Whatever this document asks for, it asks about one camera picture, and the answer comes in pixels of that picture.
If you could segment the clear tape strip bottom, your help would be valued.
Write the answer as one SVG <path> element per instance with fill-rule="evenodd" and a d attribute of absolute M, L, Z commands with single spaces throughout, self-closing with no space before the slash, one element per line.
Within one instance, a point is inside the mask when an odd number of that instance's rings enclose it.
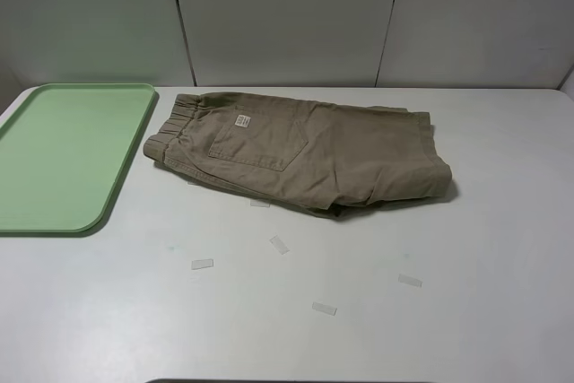
<path fill-rule="evenodd" d="M 317 311 L 317 312 L 321 312 L 324 314 L 327 314 L 329 316 L 335 316 L 336 312 L 337 312 L 337 307 L 333 307 L 330 305 L 326 305 L 320 302 L 313 302 L 312 303 L 312 309 Z"/>

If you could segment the khaki shorts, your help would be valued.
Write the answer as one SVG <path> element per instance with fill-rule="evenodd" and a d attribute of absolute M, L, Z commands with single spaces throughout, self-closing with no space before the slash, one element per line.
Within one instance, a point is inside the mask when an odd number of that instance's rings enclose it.
<path fill-rule="evenodd" d="M 245 92 L 180 94 L 143 153 L 208 186 L 329 218 L 442 198 L 452 181 L 426 112 Z"/>

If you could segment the clear tape strip centre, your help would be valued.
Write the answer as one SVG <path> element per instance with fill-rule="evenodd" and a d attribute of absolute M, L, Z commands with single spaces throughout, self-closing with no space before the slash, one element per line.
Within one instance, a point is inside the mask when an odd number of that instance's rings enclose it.
<path fill-rule="evenodd" d="M 271 239 L 269 239 L 269 242 L 282 256 L 290 252 L 289 247 L 281 240 L 279 236 L 273 236 Z"/>

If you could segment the green plastic tray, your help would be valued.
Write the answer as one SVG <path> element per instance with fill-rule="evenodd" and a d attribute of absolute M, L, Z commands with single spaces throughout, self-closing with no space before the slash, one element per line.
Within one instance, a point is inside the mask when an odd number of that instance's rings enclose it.
<path fill-rule="evenodd" d="M 1 231 L 98 223 L 152 109 L 145 83 L 46 84 L 1 125 Z"/>

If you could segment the clear tape strip middle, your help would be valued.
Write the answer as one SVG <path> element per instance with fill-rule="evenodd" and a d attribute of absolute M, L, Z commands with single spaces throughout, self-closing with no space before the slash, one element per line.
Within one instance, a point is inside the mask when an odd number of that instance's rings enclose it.
<path fill-rule="evenodd" d="M 251 199 L 250 205 L 254 207 L 264 207 L 268 208 L 270 206 L 270 202 L 266 200 L 259 200 L 259 199 Z"/>

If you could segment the clear tape strip right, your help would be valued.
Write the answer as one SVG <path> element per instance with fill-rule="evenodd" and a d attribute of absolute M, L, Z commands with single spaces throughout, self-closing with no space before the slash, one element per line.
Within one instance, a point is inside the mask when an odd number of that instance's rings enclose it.
<path fill-rule="evenodd" d="M 404 283 L 407 285 L 411 285 L 413 287 L 417 287 L 417 288 L 421 288 L 422 287 L 422 280 L 417 279 L 415 277 L 411 277 L 409 275 L 406 274 L 400 274 L 398 276 L 398 282 L 400 283 Z"/>

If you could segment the clear tape strip left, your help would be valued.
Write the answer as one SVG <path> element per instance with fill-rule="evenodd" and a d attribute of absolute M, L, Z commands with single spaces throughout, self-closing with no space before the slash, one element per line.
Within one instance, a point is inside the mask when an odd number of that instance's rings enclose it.
<path fill-rule="evenodd" d="M 194 260 L 191 264 L 191 269 L 194 271 L 206 269 L 206 268 L 210 268 L 210 267 L 213 267 L 213 260 L 211 258 L 197 259 L 197 260 Z"/>

